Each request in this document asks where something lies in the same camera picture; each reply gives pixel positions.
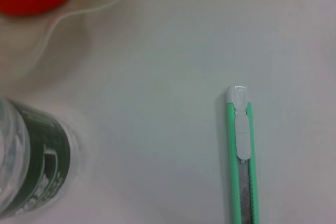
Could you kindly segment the translucent green fruit plate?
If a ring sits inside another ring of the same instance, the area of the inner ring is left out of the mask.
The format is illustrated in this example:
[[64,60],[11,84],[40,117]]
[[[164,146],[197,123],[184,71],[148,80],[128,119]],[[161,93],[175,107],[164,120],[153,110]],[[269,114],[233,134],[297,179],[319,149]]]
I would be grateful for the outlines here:
[[28,74],[65,18],[101,11],[119,0],[67,0],[47,13],[14,18],[0,14],[0,86]]

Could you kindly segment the green utility knife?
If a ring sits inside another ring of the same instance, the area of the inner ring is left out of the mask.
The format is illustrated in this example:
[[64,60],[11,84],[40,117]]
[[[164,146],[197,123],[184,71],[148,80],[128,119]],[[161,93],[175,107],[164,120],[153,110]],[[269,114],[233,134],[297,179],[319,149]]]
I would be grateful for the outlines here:
[[260,224],[252,106],[247,86],[226,91],[233,224]]

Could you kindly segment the clear green-label water bottle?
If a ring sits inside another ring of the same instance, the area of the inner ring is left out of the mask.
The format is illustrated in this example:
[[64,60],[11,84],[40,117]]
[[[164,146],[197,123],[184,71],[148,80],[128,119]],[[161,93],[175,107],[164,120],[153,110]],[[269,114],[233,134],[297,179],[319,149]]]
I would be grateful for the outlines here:
[[75,146],[55,116],[0,97],[0,220],[59,199],[77,172]]

